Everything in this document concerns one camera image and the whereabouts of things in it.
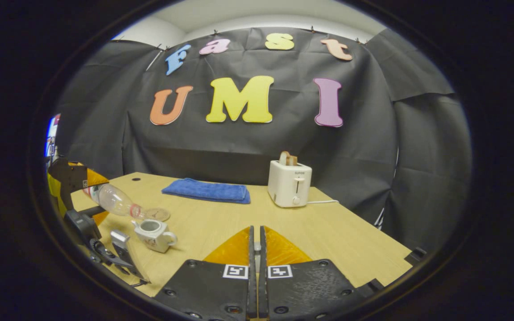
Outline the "round wooden coaster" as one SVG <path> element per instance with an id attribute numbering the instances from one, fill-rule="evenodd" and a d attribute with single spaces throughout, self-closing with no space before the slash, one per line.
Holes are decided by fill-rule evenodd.
<path id="1" fill-rule="evenodd" d="M 156 221 L 165 222 L 170 218 L 170 213 L 166 209 L 151 208 L 143 211 L 144 219 L 151 219 Z"/>

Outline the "small black block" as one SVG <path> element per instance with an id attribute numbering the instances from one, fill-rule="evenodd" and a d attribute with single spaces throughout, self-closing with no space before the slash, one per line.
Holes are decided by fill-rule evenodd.
<path id="1" fill-rule="evenodd" d="M 412 266 L 418 265 L 427 255 L 427 251 L 421 247 L 416 247 L 410 252 L 404 260 Z"/>

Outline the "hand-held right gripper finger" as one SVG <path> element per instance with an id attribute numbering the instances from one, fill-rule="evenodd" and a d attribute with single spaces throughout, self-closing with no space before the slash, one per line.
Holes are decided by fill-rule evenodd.
<path id="1" fill-rule="evenodd" d="M 328 321 L 361 302 L 361 294 L 328 259 L 311 260 L 271 228 L 261 226 L 259 317 Z"/>
<path id="2" fill-rule="evenodd" d="M 254 227 L 219 246 L 214 257 L 186 260 L 155 300 L 198 321 L 250 321 L 257 317 Z"/>

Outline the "white ceramic teacup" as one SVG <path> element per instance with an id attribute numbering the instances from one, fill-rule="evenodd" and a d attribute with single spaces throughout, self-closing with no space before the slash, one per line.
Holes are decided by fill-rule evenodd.
<path id="1" fill-rule="evenodd" d="M 177 236 L 169 231 L 169 226 L 162 221 L 146 219 L 141 222 L 132 221 L 134 232 L 148 249 L 165 253 L 178 242 Z"/>

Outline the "blue folded towel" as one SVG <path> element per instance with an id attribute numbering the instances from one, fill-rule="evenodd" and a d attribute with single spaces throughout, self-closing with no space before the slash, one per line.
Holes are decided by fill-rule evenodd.
<path id="1" fill-rule="evenodd" d="M 175 180 L 163 188 L 161 193 L 210 202 L 251 203 L 250 193 L 245 185 L 208 183 L 190 178 Z"/>

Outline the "computer monitor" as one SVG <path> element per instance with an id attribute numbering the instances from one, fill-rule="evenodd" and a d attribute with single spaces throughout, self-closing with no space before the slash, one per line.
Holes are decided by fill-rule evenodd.
<path id="1" fill-rule="evenodd" d="M 61 114 L 56 114 L 53 116 L 48 124 L 47 129 L 47 138 L 46 138 L 46 147 L 45 147 L 45 157 L 51 158 L 55 154 L 56 149 L 56 136 L 58 130 L 58 124 L 60 121 Z"/>

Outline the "white toaster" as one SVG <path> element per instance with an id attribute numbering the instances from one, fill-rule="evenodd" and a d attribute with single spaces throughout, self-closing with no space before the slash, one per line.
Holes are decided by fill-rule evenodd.
<path id="1" fill-rule="evenodd" d="M 272 160 L 269 167 L 267 190 L 275 205 L 283 208 L 303 207 L 308 204 L 312 168 L 298 163 L 287 166 Z"/>

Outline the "black backdrop cloth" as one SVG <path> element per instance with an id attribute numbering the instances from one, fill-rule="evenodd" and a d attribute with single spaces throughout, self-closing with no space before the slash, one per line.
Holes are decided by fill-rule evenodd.
<path id="1" fill-rule="evenodd" d="M 265 185 L 286 151 L 312 185 L 408 248 L 458 223 L 473 152 L 458 95 L 391 29 L 365 44 L 289 27 L 165 52 L 109 42 L 56 103 L 58 150 L 108 178 L 142 172 Z"/>

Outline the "clear plastic water bottle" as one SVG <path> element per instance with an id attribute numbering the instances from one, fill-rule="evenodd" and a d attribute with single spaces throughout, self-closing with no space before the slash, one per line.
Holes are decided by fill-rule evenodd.
<path id="1" fill-rule="evenodd" d="M 83 192 L 108 213 L 134 219 L 145 219 L 143 207 L 112 184 L 92 185 Z"/>

